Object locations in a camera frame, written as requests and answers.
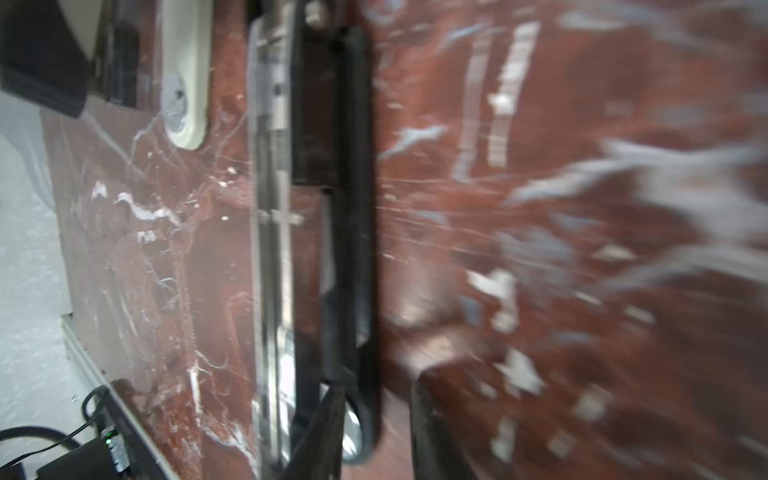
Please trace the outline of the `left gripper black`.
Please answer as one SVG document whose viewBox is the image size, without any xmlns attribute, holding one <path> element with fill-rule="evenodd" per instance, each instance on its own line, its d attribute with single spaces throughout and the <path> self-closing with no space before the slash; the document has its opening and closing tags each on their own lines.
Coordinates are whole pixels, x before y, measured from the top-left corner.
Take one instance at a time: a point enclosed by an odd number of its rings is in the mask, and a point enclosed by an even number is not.
<svg viewBox="0 0 768 480">
<path fill-rule="evenodd" d="M 79 117 L 96 77 L 101 23 L 100 1 L 3 1 L 1 89 Z"/>
</svg>

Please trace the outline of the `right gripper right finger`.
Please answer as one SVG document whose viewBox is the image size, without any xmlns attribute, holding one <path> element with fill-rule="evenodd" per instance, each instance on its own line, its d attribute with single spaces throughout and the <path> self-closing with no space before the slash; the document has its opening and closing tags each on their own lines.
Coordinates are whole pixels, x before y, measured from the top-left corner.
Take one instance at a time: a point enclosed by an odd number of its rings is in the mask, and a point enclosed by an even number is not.
<svg viewBox="0 0 768 480">
<path fill-rule="evenodd" d="M 413 475 L 418 480 L 473 479 L 474 472 L 421 381 L 410 394 Z"/>
</svg>

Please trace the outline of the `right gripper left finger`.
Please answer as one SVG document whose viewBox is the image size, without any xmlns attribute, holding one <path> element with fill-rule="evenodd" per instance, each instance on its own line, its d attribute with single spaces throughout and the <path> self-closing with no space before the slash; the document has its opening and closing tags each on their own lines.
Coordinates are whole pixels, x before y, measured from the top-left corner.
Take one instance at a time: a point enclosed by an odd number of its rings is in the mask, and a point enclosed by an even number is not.
<svg viewBox="0 0 768 480">
<path fill-rule="evenodd" d="M 283 480 L 340 477 L 345 415 L 345 389 L 340 384 L 331 384 L 306 435 L 285 467 L 281 476 Z"/>
</svg>

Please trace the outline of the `black stapler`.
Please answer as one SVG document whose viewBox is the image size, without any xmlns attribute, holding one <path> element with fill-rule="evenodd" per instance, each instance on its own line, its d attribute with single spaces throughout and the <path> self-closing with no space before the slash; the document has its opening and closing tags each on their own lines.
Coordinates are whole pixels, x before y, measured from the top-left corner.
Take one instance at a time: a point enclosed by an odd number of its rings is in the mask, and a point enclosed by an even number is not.
<svg viewBox="0 0 768 480">
<path fill-rule="evenodd" d="M 346 394 L 342 463 L 380 426 L 370 48 L 343 1 L 263 1 L 247 114 L 263 479 L 282 479 L 331 384 Z"/>
</svg>

